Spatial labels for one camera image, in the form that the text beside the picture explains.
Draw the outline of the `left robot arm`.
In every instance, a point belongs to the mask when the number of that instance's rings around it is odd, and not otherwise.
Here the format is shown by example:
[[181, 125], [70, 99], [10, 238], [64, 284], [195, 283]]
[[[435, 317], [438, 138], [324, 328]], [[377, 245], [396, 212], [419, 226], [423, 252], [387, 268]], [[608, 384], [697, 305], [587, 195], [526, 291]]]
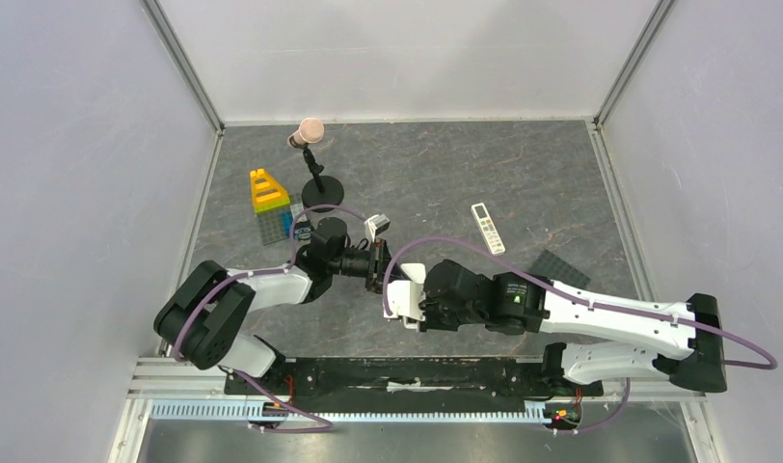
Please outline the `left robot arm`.
[[243, 334], [245, 317], [312, 302], [335, 276], [362, 279], [367, 291], [380, 293], [385, 277], [395, 281], [410, 275], [391, 263], [383, 239], [354, 245], [345, 222], [327, 217], [291, 263], [253, 270], [226, 269], [214, 260], [200, 263], [157, 314], [153, 330], [196, 368], [242, 371], [261, 393], [272, 394], [284, 384], [284, 366], [266, 341]]

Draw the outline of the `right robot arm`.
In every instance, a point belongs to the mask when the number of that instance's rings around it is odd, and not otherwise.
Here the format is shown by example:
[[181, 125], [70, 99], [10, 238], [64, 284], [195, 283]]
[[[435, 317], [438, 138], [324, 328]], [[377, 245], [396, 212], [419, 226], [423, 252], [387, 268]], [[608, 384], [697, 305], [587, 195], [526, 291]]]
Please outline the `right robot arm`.
[[425, 274], [418, 302], [423, 331], [481, 325], [507, 336], [597, 339], [590, 345], [547, 346], [539, 378], [553, 394], [613, 378], [666, 379], [699, 393], [727, 389], [718, 304], [709, 294], [695, 293], [685, 302], [644, 302], [538, 275], [506, 272], [489, 278], [445, 259]]

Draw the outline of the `long white remote control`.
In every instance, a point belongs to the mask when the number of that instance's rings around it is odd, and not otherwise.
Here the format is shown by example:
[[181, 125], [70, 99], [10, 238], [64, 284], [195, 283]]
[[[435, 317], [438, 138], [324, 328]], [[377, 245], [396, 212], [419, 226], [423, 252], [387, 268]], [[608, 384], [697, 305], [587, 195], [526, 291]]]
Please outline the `long white remote control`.
[[488, 252], [492, 256], [503, 255], [505, 253], [505, 246], [485, 203], [472, 204], [471, 213], [486, 244]]

